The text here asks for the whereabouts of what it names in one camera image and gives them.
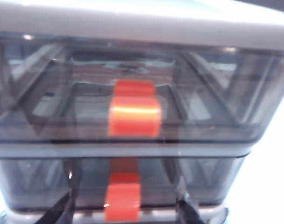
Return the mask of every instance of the transparent container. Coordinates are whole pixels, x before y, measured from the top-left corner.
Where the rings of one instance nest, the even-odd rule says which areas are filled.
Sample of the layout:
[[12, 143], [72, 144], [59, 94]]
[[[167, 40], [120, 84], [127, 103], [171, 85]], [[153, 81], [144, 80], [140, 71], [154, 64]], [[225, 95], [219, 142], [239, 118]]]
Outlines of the transparent container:
[[[157, 136], [109, 135], [119, 80], [154, 86]], [[180, 176], [221, 204], [283, 94], [284, 51], [0, 33], [0, 189], [15, 211], [45, 211], [74, 188], [71, 164], [76, 210], [102, 210], [123, 158], [142, 208], [173, 207]]]
[[[243, 158], [139, 158], [141, 208], [173, 207], [178, 175], [185, 178], [190, 196], [201, 206], [221, 204], [242, 161]], [[102, 210], [112, 173], [111, 160], [86, 158], [69, 162], [75, 165], [73, 175], [80, 177], [76, 209]], [[51, 208], [70, 188], [63, 163], [63, 159], [0, 160], [0, 189], [9, 208]], [[127, 166], [125, 171], [137, 172], [134, 166]]]
[[[157, 137], [108, 135], [122, 79], [155, 86]], [[254, 143], [283, 93], [282, 51], [0, 34], [0, 143]]]

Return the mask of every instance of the orange tab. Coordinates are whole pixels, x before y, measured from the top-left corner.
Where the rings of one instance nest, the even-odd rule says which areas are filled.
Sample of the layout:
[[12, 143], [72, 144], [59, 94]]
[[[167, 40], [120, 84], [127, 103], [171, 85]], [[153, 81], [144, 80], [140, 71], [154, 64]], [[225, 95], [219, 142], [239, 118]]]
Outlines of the orange tab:
[[137, 222], [140, 188], [138, 174], [111, 174], [104, 204], [106, 222]]
[[109, 136], [159, 134], [161, 108], [155, 98], [114, 97], [109, 111]]
[[121, 79], [116, 82], [115, 96], [154, 97], [155, 88], [151, 82]]

